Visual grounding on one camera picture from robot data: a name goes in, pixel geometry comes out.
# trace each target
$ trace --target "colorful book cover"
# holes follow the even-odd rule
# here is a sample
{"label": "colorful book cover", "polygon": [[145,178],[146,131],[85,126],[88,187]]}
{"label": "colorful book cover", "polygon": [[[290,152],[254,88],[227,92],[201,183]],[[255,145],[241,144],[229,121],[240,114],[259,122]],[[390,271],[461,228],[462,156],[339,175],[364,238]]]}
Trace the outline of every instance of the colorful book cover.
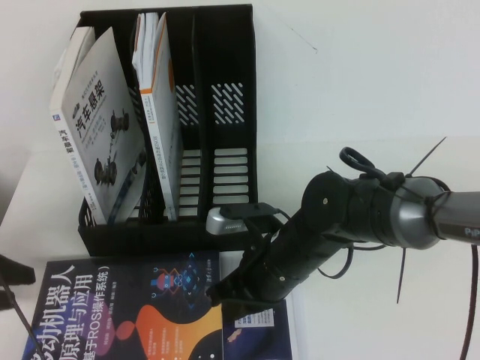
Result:
{"label": "colorful book cover", "polygon": [[225,360],[293,360],[287,302],[223,322],[223,355]]}
{"label": "colorful book cover", "polygon": [[32,328],[48,360],[222,359],[219,280],[218,252],[49,262]]}

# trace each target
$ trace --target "black magazine file holder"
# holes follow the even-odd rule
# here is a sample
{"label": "black magazine file holder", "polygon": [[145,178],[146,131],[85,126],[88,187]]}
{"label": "black magazine file holder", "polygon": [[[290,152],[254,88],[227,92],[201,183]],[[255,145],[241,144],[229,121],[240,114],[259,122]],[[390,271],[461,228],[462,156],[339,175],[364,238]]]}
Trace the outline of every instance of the black magazine file holder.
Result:
{"label": "black magazine file holder", "polygon": [[[148,158],[139,218],[113,226],[96,225],[84,200],[79,213],[79,234],[91,256],[242,250],[248,234],[211,236],[205,231],[205,221],[212,207],[258,201],[252,6],[82,12],[78,26],[93,26],[97,38],[112,27],[127,84],[136,90],[133,98],[138,104],[141,99],[131,65],[131,47],[137,14],[142,12],[159,15],[167,12],[175,87],[180,95],[181,135],[186,150],[181,203],[186,204],[183,206],[186,212],[196,207],[196,214],[181,216],[177,222],[169,222],[164,217],[165,205],[145,114],[143,108],[137,106]],[[223,193],[227,185],[235,189],[233,193]],[[196,196],[189,194],[192,188],[198,188]],[[191,201],[195,197],[198,197],[196,206]]]}

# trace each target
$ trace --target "white desk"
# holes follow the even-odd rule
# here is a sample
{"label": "white desk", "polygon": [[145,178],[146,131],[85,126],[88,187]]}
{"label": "white desk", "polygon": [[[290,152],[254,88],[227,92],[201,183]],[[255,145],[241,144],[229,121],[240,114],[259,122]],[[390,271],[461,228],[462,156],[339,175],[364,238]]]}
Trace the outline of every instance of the white desk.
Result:
{"label": "white desk", "polygon": [[[305,143],[258,148],[259,199],[293,214],[308,181],[329,165],[344,176],[338,152],[350,145],[386,172],[409,171],[437,138],[359,143]],[[479,171],[469,166],[478,139],[447,139],[418,171],[437,176],[453,190],[480,190]],[[15,286],[31,319],[48,260],[87,257],[78,235],[82,195],[63,153],[40,153],[28,162],[0,226],[0,254],[33,266],[37,283]],[[344,254],[324,269],[336,272]],[[315,273],[302,285],[307,360],[457,359],[464,338],[470,294],[468,246],[443,242],[426,251],[408,251],[400,304],[395,304],[401,251],[355,252],[340,280]],[[480,329],[473,333],[469,359],[480,359]],[[26,332],[14,311],[0,313],[0,359],[20,359]]]}

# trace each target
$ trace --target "book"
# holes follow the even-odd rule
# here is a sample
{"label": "book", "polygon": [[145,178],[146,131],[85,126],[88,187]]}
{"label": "book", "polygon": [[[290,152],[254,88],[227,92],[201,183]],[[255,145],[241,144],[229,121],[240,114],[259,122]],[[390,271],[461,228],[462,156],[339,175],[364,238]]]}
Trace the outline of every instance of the book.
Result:
{"label": "book", "polygon": [[290,299],[235,322],[224,321],[223,357],[228,360],[298,359],[293,355],[293,317],[287,301]]}
{"label": "book", "polygon": [[[222,359],[218,252],[48,262],[32,328],[49,360]],[[36,360],[28,339],[22,360]]]}
{"label": "book", "polygon": [[[242,252],[222,253],[221,274],[236,269]],[[306,359],[299,347],[297,333],[305,323],[298,319],[302,302],[294,289],[272,309],[248,315],[235,322],[223,318],[223,358],[225,360],[299,360]]]}
{"label": "book", "polygon": [[182,135],[176,103],[167,16],[137,17],[132,64],[136,70],[158,177],[170,221],[179,216]]}
{"label": "book", "polygon": [[88,207],[96,224],[124,221],[146,153],[113,30],[95,41],[93,28],[76,28],[57,68],[49,109]]}

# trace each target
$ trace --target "robot illustration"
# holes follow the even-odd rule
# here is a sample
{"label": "robot illustration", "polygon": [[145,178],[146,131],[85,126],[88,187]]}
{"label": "robot illustration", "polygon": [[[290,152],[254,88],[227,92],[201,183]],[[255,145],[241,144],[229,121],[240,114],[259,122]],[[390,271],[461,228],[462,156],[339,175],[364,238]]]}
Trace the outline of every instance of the robot illustration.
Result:
{"label": "robot illustration", "polygon": [[[117,118],[115,116],[115,110],[112,111],[112,118],[110,119],[110,126],[112,128],[112,132],[110,133],[110,149],[109,149],[109,154],[108,158],[106,160],[105,164],[102,164],[102,162],[98,159],[97,157],[97,162],[95,163],[95,168],[94,168],[94,177],[95,180],[97,181],[97,185],[114,185],[117,177],[117,164],[115,162],[115,158],[117,156],[117,153],[113,155],[112,159],[112,147],[114,143],[116,144],[119,141],[119,132],[120,131],[127,131],[130,125],[130,116],[128,115],[128,112],[125,112],[124,109],[121,110],[123,113],[122,117]],[[136,159],[136,163],[133,166],[133,171],[137,171],[137,164],[140,164],[142,162],[142,158],[139,156]]]}
{"label": "robot illustration", "polygon": [[105,167],[102,166],[100,160],[95,163],[95,180],[97,180],[97,185],[114,185],[115,180],[117,179],[117,164],[115,161],[110,161],[110,156],[108,157]]}
{"label": "robot illustration", "polygon": [[116,133],[117,131],[123,130],[127,131],[128,126],[130,125],[130,116],[128,112],[125,112],[124,109],[121,110],[123,117],[117,118],[115,116],[115,110],[112,111],[112,118],[110,119],[110,126],[112,127],[112,132]]}
{"label": "robot illustration", "polygon": [[166,293],[173,295],[182,291],[184,299],[192,308],[197,296],[205,287],[205,275],[201,275],[193,256],[189,257],[183,270],[179,271],[174,268],[172,271],[167,271],[163,268],[154,268],[154,274],[158,274],[158,277],[151,281],[151,286],[155,288],[151,294],[152,299]]}

